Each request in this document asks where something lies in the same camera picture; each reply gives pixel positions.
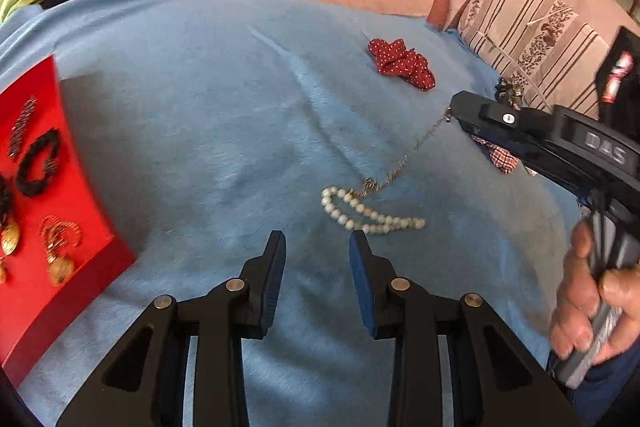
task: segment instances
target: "floral patterned fabric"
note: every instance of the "floral patterned fabric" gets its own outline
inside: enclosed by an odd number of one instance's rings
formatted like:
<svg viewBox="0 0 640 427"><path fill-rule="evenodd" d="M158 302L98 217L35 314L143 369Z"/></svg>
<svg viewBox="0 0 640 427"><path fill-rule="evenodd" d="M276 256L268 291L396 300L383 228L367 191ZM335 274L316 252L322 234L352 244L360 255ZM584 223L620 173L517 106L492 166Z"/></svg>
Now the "floral patterned fabric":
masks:
<svg viewBox="0 0 640 427"><path fill-rule="evenodd" d="M609 48L564 0L470 0L458 29L501 76L526 86L530 107L597 118L594 78Z"/></svg>

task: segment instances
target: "silver chain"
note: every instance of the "silver chain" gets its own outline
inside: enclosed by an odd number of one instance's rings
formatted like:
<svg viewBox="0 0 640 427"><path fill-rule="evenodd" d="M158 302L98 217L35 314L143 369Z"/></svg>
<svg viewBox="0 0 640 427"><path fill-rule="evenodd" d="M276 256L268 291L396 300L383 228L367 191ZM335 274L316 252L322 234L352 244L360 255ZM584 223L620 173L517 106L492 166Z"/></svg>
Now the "silver chain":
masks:
<svg viewBox="0 0 640 427"><path fill-rule="evenodd" d="M386 174L386 179L383 183L378 183L378 181L376 181L373 178L366 178L362 183L361 190L355 190L354 188L352 188L350 189L350 193L354 194L360 199L364 199L371 194L375 194L376 192L380 192L380 190L387 188L389 185L391 185L391 183L393 183L396 180L396 178L399 178L402 175L402 172L404 171L404 167L406 166L409 160L409 156L412 153L417 152L420 149L420 147L422 147L423 144L436 133L438 128L443 124L443 122L449 123L450 121L451 121L451 108L447 107L444 114L436 120L436 123L434 123L431 127L429 127L427 132L425 132L422 136L420 136L420 138L418 138L415 145L411 149L409 149L406 153L404 153L404 155L402 156L402 159L396 164L396 168L393 169L392 171L389 171Z"/></svg>

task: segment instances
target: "gold earring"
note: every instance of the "gold earring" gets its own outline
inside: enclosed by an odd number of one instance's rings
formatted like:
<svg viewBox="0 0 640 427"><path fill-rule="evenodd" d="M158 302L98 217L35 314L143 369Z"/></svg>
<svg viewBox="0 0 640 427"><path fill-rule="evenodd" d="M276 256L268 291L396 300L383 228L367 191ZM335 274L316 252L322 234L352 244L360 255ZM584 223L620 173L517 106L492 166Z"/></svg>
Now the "gold earring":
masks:
<svg viewBox="0 0 640 427"><path fill-rule="evenodd" d="M66 255L60 255L60 248L68 245L66 230L71 229L76 234L73 247L78 247L82 241L82 229L73 221L60 221L56 216L47 216L40 226L40 237L47 253L47 275L53 286L66 282L76 270L76 263Z"/></svg>
<svg viewBox="0 0 640 427"><path fill-rule="evenodd" d="M4 263L2 261L4 261L4 257L0 259L0 284L6 283L7 278L6 268L4 267Z"/></svg>

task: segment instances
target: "finger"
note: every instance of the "finger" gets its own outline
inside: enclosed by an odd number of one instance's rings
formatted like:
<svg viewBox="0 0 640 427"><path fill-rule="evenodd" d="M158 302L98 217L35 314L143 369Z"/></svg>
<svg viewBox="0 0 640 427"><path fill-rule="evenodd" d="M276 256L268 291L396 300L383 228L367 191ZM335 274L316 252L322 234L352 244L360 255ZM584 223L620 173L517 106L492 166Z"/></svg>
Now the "finger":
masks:
<svg viewBox="0 0 640 427"><path fill-rule="evenodd" d="M572 346L580 351L588 350L593 340L593 328L587 314L564 299L558 302L555 316L556 323Z"/></svg>
<svg viewBox="0 0 640 427"><path fill-rule="evenodd" d="M605 362L627 351L640 336L640 321L622 315L609 340L604 343L594 363Z"/></svg>
<svg viewBox="0 0 640 427"><path fill-rule="evenodd" d="M609 270L600 278L600 295L612 306L640 322L640 271Z"/></svg>
<svg viewBox="0 0 640 427"><path fill-rule="evenodd" d="M587 261L572 254L567 255L564 261L564 281L558 288L558 300L562 298L589 317L595 316L600 304L598 285L591 276Z"/></svg>
<svg viewBox="0 0 640 427"><path fill-rule="evenodd" d="M591 223L583 219L575 225L571 234L571 252L579 259L585 259L593 250L593 230Z"/></svg>
<svg viewBox="0 0 640 427"><path fill-rule="evenodd" d="M549 329L549 343L551 344L551 349L556 352L556 355L561 360L566 360L574 349L574 344L571 343L555 322L551 323L551 328Z"/></svg>

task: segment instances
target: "light blue blanket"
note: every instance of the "light blue blanket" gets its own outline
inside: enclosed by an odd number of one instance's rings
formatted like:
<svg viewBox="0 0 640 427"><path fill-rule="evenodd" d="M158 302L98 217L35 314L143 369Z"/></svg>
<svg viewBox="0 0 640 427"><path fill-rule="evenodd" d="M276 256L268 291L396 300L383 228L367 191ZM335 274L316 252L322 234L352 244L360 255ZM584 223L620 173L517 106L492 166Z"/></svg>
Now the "light blue blanket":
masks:
<svg viewBox="0 0 640 427"><path fill-rule="evenodd" d="M376 37L424 54L437 88L378 74L366 50ZM205 294L279 229L287 265L274 326L244 343L252 425L384 426L392 341L367 336L349 233L322 211L320 192L382 178L452 94L492 96L495 71L422 19L300 0L28 7L0 26L0 86L50 53L95 194L138 261L20 387L44 424L155 296ZM370 204L427 220L420 231L371 237L375 254L436 295L480 293L546 360L546 321L578 217L570 194L522 168L501 174L453 121Z"/></svg>

